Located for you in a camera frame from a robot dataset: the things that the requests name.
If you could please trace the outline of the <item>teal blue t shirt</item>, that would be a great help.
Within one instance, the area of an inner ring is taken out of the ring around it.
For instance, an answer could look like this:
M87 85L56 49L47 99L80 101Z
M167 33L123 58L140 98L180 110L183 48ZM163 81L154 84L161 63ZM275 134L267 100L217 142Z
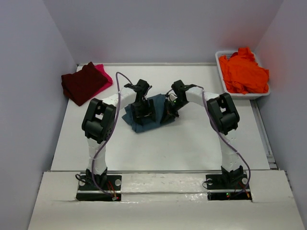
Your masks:
M142 124L138 124L133 120L131 105L128 105L124 108L126 113L122 116L122 119L137 134L147 132L153 129L157 129L162 126L175 122L175 118L171 117L165 123L161 123L163 112L164 112L164 102L165 102L165 96L163 94L157 94L155 96L152 96L149 98L149 100L153 100L153 103L154 103L153 104L154 105L154 115L153 115L154 119L152 119L151 115L147 117L143 117L141 119Z

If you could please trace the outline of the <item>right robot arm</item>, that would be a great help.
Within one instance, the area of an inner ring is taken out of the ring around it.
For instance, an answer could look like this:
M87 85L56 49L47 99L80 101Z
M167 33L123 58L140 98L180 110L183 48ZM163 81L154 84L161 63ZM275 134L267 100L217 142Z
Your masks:
M209 190L234 190L242 193L249 186L250 174L244 173L242 165L247 162L234 147L235 131L240 116L231 95L211 93L201 86L185 85L181 80L175 81L171 90L165 94L161 123L177 118L179 109L188 103L195 103L205 108L221 146L221 173L206 175L204 187Z

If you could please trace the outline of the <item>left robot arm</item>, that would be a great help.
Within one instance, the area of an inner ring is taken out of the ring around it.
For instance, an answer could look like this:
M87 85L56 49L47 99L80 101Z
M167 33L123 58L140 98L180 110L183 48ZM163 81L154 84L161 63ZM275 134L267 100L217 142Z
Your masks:
M82 122L82 130L89 147L87 182L95 189L102 189L107 181L106 144L111 138L119 112L126 106L131 108L132 121L144 125L148 119L155 121L154 101L146 98L151 89L144 80L135 85L128 83L118 93L103 100L92 99Z

